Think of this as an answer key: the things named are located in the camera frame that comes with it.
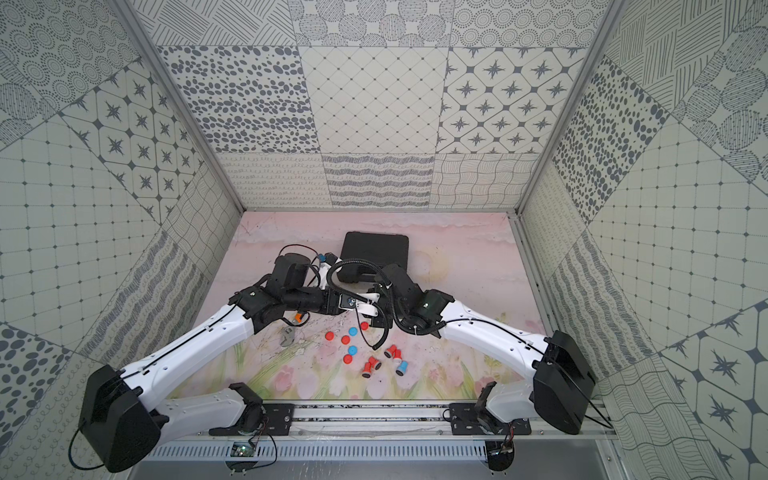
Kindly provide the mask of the blue stamp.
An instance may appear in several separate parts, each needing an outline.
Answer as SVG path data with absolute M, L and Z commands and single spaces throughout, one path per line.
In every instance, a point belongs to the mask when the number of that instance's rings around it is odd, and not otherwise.
M 400 362 L 400 363 L 397 365 L 397 368 L 396 368 L 396 374 L 397 374 L 398 376 L 404 376 L 404 375 L 407 373 L 407 369 L 408 369 L 408 362 L 407 362 L 407 361 L 405 361 L 405 360 L 402 360 L 402 361 L 401 361 L 401 362 Z

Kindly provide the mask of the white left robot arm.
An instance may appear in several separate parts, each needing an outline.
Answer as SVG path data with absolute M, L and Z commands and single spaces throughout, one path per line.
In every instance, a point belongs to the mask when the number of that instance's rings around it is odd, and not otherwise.
M 196 328 L 122 369 L 106 365 L 92 373 L 77 432 L 102 466 L 111 473 L 125 471 L 160 444 L 194 433 L 263 435 L 268 428 L 264 401 L 242 382 L 210 395 L 168 397 L 222 352 L 274 322 L 285 322 L 288 312 L 335 316 L 372 306 L 373 298 L 330 284 L 337 261 L 329 255 L 315 266 L 301 254 L 281 255 L 271 273 L 235 292 Z

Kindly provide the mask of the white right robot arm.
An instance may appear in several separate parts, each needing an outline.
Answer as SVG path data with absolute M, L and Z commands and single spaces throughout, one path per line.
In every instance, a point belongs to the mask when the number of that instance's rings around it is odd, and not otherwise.
M 520 375 L 519 384 L 492 381 L 483 387 L 475 409 L 485 430 L 538 417 L 563 433 L 580 433 L 597 380 L 571 335 L 556 330 L 546 336 L 503 324 L 448 293 L 422 289 L 397 264 L 323 262 L 319 275 L 322 287 L 340 295 L 344 309 L 408 335 L 471 347 Z

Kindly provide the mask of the black plastic tool case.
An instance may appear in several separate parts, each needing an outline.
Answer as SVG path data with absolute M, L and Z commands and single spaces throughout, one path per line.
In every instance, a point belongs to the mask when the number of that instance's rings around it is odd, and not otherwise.
M 347 232 L 341 251 L 342 260 L 362 259 L 384 268 L 397 264 L 407 269 L 409 238 L 400 234 L 381 234 L 352 231 Z M 362 265 L 349 265 L 337 272 L 337 278 L 344 283 L 373 282 L 375 271 Z

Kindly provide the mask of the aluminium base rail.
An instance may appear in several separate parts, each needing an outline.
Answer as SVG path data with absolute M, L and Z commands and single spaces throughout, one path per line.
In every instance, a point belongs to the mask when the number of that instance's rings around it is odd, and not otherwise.
M 490 462 L 529 443 L 548 453 L 563 441 L 592 445 L 606 432 L 586 426 L 569 435 L 538 418 L 516 420 L 493 433 L 481 426 L 469 403 L 453 402 L 276 402 L 268 405 L 267 431 L 261 435 L 214 436 L 197 433 L 156 447 L 149 461 L 220 461 L 232 469 L 271 461 L 449 461 Z

